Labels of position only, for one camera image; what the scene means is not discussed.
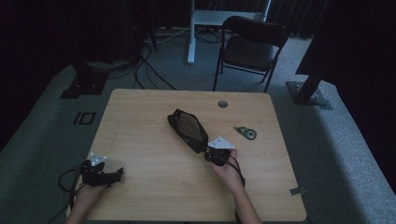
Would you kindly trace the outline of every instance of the small white object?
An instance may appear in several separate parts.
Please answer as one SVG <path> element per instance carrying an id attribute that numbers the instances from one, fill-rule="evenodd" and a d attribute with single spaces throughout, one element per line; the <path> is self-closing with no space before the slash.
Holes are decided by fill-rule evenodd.
<path id="1" fill-rule="evenodd" d="M 93 152 L 91 153 L 91 166 L 95 166 L 106 160 L 106 156 L 95 156 Z"/>
<path id="2" fill-rule="evenodd" d="M 235 149 L 235 146 L 232 143 L 230 143 L 221 136 L 208 143 L 207 145 L 215 149 Z"/>

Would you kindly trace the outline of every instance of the black curtain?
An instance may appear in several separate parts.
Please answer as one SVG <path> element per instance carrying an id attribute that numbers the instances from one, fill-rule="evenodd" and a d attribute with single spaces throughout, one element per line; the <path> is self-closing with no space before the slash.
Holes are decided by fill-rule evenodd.
<path id="1" fill-rule="evenodd" d="M 396 190 L 396 4 L 333 0 L 296 74 L 337 87 Z"/>

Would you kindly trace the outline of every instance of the table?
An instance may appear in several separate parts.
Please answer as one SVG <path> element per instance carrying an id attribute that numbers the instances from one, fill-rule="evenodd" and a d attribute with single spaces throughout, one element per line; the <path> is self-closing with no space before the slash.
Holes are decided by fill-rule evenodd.
<path id="1" fill-rule="evenodd" d="M 218 101 L 228 106 L 220 108 Z M 88 220 L 234 221 L 231 194 L 174 132 L 167 115 L 194 114 L 209 135 L 238 149 L 247 193 L 262 220 L 306 218 L 271 97 L 264 93 L 114 90 L 91 152 L 107 156 L 106 173 L 124 167 L 121 182 L 107 189 Z M 257 132 L 247 140 L 233 129 Z"/>
<path id="2" fill-rule="evenodd" d="M 223 22 L 231 16 L 242 16 L 258 21 L 265 21 L 268 8 L 271 0 L 265 1 L 265 6 L 262 13 L 256 12 L 238 12 L 238 11 L 216 11 L 216 10 L 195 10 L 195 0 L 191 0 L 191 34 L 189 55 L 187 59 L 188 64 L 193 64 L 195 61 L 195 25 L 222 25 Z"/>

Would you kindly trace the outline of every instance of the gray carpet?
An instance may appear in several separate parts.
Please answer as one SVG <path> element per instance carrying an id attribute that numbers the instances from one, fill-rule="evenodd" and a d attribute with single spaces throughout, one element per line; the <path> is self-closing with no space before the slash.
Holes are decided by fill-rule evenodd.
<path id="1" fill-rule="evenodd" d="M 199 36 L 215 40 L 212 35 Z M 197 42 L 195 64 L 187 65 L 188 43 L 186 36 L 159 43 L 158 52 L 152 52 L 148 61 L 178 90 L 211 91 L 219 44 Z M 285 82 L 306 79 L 294 73 L 309 43 L 297 37 L 289 39 L 268 91 L 298 184 L 308 190 L 303 194 L 306 212 L 316 224 L 396 223 L 396 197 L 336 88 L 325 82 L 319 86 L 333 110 L 295 105 L 290 97 Z M 155 89 L 146 69 L 142 65 L 137 70 L 138 80 L 144 88 Z M 112 90 L 141 89 L 133 74 L 134 70 L 112 72 L 102 95 L 75 100 L 60 99 L 75 76 L 72 67 L 66 67 L 51 81 L 0 154 L 1 224 L 50 223 L 60 211 L 52 223 L 64 223 L 68 194 L 58 187 L 58 176 L 77 168 L 87 157 Z M 148 75 L 159 89 L 170 89 L 152 71 L 148 70 Z M 219 78 L 218 91 L 263 90 L 258 83 L 261 77 L 239 75 L 241 72 L 226 69 Z M 78 113 L 84 112 L 96 113 L 93 123 L 74 124 Z M 71 183 L 72 178 L 67 175 L 64 184 Z"/>

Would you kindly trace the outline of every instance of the stand base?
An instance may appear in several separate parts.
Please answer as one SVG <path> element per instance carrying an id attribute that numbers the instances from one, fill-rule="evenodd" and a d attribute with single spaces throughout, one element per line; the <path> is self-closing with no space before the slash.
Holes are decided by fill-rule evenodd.
<path id="1" fill-rule="evenodd" d="M 100 95 L 106 84 L 108 73 L 94 73 L 89 85 L 81 85 L 79 76 L 76 76 L 69 90 L 65 90 L 61 99 L 77 99 L 80 95 Z"/>
<path id="2" fill-rule="evenodd" d="M 299 95 L 303 82 L 288 81 L 286 85 L 289 88 L 291 97 L 296 105 L 318 105 L 322 110 L 332 110 L 332 106 L 328 100 L 323 98 L 320 90 L 317 89 L 310 98 L 303 98 Z"/>

